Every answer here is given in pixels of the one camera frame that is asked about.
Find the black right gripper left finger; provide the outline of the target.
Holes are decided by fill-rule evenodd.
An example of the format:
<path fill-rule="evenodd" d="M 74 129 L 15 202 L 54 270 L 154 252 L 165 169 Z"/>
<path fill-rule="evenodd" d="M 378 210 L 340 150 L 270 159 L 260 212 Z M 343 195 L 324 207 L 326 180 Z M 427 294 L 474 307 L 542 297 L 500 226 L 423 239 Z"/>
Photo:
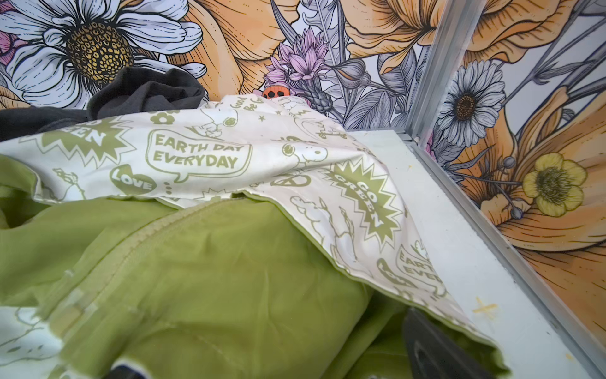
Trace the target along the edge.
<path fill-rule="evenodd" d="M 142 379 L 142 374 L 128 366 L 117 366 L 105 376 L 105 379 Z"/>

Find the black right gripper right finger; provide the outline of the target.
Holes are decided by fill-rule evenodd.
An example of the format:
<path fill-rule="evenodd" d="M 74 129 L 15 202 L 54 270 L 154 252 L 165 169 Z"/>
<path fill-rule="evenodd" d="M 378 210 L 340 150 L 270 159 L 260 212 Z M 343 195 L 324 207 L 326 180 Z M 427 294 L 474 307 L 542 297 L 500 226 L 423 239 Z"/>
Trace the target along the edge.
<path fill-rule="evenodd" d="M 414 379 L 494 378 L 419 310 L 407 312 L 402 339 Z"/>

